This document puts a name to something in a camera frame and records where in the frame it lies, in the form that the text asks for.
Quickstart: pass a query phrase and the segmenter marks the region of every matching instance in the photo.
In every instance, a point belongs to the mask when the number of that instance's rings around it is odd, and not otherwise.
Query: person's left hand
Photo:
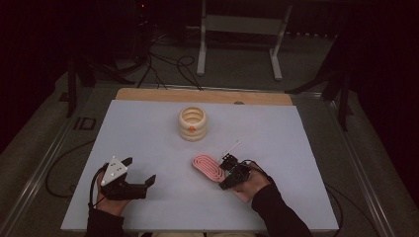
[[[109,214],[115,216],[121,216],[126,205],[130,202],[129,200],[109,200],[101,193],[101,182],[104,178],[105,172],[101,172],[96,180],[97,187],[98,187],[98,197],[97,197],[97,204],[96,209],[100,209],[105,211]]]

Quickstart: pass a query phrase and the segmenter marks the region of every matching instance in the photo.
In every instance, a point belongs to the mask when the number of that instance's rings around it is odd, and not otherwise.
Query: forearm
[[[252,208],[265,221],[272,237],[312,236],[305,223],[285,204],[274,184],[264,187],[253,197]]]
[[[123,237],[124,218],[98,209],[89,210],[86,237]]]

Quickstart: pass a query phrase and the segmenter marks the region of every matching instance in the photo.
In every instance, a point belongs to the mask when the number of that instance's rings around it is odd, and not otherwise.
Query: gray floor
[[[198,58],[196,38],[182,46],[162,43],[163,40],[151,51],[176,59],[186,55]],[[188,78],[194,76],[205,90],[283,93],[314,78],[332,42],[330,39],[286,37],[279,56],[284,80],[277,82],[273,80],[268,44],[212,40],[208,46],[206,74],[202,77],[195,75],[195,62],[190,66],[193,74],[188,74]],[[191,86],[176,66],[156,58],[152,59],[152,66],[160,84],[164,83],[169,89]],[[126,78],[138,82],[145,69],[141,68]],[[95,139],[111,99],[119,88],[125,87],[102,75],[99,77],[101,81],[95,88],[78,89],[78,110],[73,118],[66,118],[67,105],[58,101],[60,94],[66,91],[66,75],[63,75],[57,81],[55,93],[1,154],[0,220],[3,229],[0,235],[83,236],[83,233],[59,229],[69,198],[50,195],[43,180],[45,171],[52,165],[48,159],[62,157],[50,173],[50,188],[55,193],[71,195],[70,190],[77,184],[93,143],[78,146]],[[338,221],[341,220],[339,205],[342,207],[343,225],[337,236],[419,236],[418,209],[397,177],[357,101],[357,95],[350,95],[349,131],[343,132],[336,122],[334,103],[318,98],[323,86],[293,96],[293,103],[300,112],[326,187],[333,194],[330,201]],[[149,72],[141,87],[157,87],[156,74]],[[77,117],[96,119],[95,129],[72,129]],[[315,236],[333,235],[333,232],[315,233]]]

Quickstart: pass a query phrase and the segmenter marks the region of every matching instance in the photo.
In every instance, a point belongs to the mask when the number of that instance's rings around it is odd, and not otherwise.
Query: person
[[[252,208],[264,220],[270,237],[308,237],[312,236],[305,223],[286,205],[275,182],[263,173],[258,166],[253,167],[249,179],[233,189],[252,198]],[[97,179],[98,196],[96,208],[90,208],[86,237],[125,236],[122,213],[130,200],[109,200],[100,192],[100,182],[104,172]]]

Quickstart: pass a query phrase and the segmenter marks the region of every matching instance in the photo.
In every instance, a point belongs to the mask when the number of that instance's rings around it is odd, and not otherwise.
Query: white desk frame
[[[206,70],[207,44],[206,32],[231,32],[231,33],[249,33],[277,36],[277,43],[274,48],[269,50],[274,78],[277,81],[283,79],[280,63],[278,60],[278,51],[287,28],[287,22],[293,6],[288,6],[282,19],[262,19],[207,15],[207,0],[203,0],[201,17],[201,47],[198,57],[197,74],[203,76]]]

